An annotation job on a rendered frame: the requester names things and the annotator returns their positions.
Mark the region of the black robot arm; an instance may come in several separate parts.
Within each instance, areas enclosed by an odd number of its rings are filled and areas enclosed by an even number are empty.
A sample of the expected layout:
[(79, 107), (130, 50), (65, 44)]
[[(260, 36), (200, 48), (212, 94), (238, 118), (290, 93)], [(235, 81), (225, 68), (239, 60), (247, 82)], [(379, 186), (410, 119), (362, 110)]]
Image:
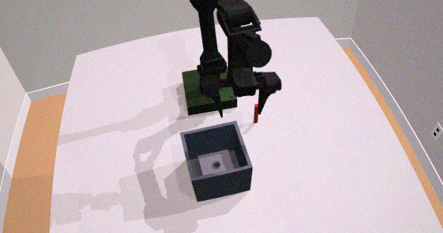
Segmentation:
[(256, 90), (265, 87), (265, 74), (253, 71), (252, 66), (264, 67), (272, 57), (270, 46), (261, 40), (260, 34), (256, 34), (262, 28), (254, 9), (244, 0), (189, 1), (199, 13), (204, 48), (200, 56), (201, 64), (197, 65), (199, 76), (216, 75), (217, 79), (221, 79), (220, 74), (227, 69), (227, 62), (219, 53), (216, 43), (214, 10), (217, 9), (217, 21), (227, 37), (228, 55), (240, 57), (246, 62), (245, 67), (230, 64), (227, 83), (232, 84), (234, 95), (238, 98), (254, 96)]

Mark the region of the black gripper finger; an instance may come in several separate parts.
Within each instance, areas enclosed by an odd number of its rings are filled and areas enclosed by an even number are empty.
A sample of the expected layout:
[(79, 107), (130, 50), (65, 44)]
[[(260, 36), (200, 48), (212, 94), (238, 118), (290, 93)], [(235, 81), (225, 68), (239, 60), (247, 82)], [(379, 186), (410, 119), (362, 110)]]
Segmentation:
[(218, 91), (218, 94), (216, 95), (207, 95), (208, 98), (212, 98), (214, 100), (214, 102), (216, 103), (216, 106), (218, 108), (219, 114), (221, 116), (221, 118), (223, 118), (223, 112), (222, 112), (222, 104), (221, 104), (221, 100), (220, 100), (220, 94)]
[(269, 90), (265, 90), (264, 88), (259, 89), (258, 104), (257, 104), (258, 115), (261, 114), (262, 109), (263, 109), (268, 97), (271, 94), (275, 94), (275, 93), (276, 93), (276, 91), (269, 91)]

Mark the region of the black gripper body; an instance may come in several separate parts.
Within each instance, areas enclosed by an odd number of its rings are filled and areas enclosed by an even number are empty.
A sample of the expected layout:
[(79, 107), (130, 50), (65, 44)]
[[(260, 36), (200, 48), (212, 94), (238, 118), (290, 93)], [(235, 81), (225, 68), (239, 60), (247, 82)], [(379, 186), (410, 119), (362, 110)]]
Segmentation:
[[(237, 63), (237, 67), (245, 67), (245, 61), (240, 57), (232, 57), (228, 55), (228, 70), (231, 63)], [(275, 72), (264, 72), (265, 74), (265, 90), (280, 91), (282, 89), (282, 80)], [(227, 79), (217, 79), (216, 75), (204, 75), (199, 78), (201, 95), (216, 95), (219, 87), (231, 87), (232, 84), (227, 83)]]

